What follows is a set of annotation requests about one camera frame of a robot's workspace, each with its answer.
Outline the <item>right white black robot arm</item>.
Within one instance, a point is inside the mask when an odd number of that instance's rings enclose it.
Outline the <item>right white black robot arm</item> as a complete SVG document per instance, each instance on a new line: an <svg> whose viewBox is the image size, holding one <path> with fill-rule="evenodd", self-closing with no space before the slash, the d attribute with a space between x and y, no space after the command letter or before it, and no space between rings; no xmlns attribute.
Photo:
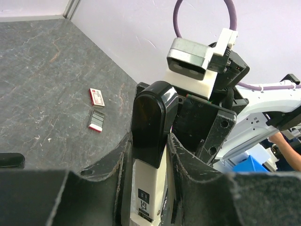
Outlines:
<svg viewBox="0 0 301 226"><path fill-rule="evenodd" d="M139 84L131 131L133 156L158 168L170 133L207 165L253 147L301 121L301 89L279 83L242 84L249 66L230 45L176 38L162 81Z"/></svg>

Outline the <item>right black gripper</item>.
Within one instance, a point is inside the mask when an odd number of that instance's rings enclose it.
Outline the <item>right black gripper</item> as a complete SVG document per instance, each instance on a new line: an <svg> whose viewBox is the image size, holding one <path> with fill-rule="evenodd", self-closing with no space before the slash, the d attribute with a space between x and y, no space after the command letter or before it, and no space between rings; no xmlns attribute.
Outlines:
<svg viewBox="0 0 301 226"><path fill-rule="evenodd" d="M136 96L148 86L139 83ZM178 94L179 103L170 133L202 162L213 162L234 128L237 114L180 88L174 89Z"/></svg>

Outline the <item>red white staple box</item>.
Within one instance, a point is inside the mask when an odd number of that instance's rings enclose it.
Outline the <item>red white staple box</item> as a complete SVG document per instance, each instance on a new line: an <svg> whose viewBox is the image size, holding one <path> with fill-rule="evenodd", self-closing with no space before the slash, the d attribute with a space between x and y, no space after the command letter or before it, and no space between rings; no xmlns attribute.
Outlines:
<svg viewBox="0 0 301 226"><path fill-rule="evenodd" d="M90 88L89 94L93 107L105 107L104 99L101 90Z"/></svg>

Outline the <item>white black stapler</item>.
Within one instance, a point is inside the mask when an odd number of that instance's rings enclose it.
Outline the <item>white black stapler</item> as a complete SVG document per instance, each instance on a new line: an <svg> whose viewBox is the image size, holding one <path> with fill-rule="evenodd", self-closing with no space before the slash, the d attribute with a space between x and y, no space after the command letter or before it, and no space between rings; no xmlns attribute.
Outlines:
<svg viewBox="0 0 301 226"><path fill-rule="evenodd" d="M166 81L157 81L137 94L131 122L135 159L136 212L132 226L158 226L166 180L166 141L175 120L179 97Z"/></svg>

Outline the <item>person forearm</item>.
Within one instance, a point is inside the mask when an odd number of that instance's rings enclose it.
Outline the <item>person forearm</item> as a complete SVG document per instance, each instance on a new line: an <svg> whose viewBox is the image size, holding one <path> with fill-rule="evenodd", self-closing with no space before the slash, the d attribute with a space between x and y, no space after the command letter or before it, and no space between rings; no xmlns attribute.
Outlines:
<svg viewBox="0 0 301 226"><path fill-rule="evenodd" d="M270 136L268 140L279 148L281 154L294 171L301 170L301 155L290 146L281 132Z"/></svg>

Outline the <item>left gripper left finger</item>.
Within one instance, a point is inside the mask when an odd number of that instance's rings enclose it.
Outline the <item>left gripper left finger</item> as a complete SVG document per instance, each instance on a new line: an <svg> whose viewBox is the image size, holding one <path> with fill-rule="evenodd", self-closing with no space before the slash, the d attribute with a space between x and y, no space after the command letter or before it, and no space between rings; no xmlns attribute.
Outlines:
<svg viewBox="0 0 301 226"><path fill-rule="evenodd" d="M68 169L0 172L3 226L127 226L132 188L132 135L76 173Z"/></svg>

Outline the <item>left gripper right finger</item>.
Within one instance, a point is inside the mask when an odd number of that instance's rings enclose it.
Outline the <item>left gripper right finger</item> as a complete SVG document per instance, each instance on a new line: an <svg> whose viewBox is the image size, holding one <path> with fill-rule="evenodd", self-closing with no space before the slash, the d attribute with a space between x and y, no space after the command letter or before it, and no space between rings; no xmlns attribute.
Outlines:
<svg viewBox="0 0 301 226"><path fill-rule="evenodd" d="M168 191L174 226L298 226L299 172L220 173L167 138Z"/></svg>

